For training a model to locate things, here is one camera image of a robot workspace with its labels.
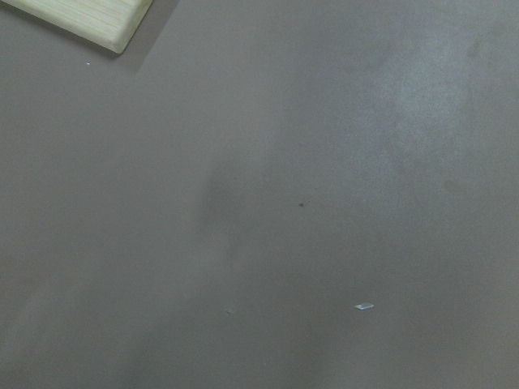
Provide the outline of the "bamboo cutting board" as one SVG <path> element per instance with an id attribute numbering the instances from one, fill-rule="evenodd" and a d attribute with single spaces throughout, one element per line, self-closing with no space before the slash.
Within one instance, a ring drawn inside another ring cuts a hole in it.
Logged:
<path id="1" fill-rule="evenodd" d="M 120 54 L 152 0 L 6 0 L 5 3 Z"/>

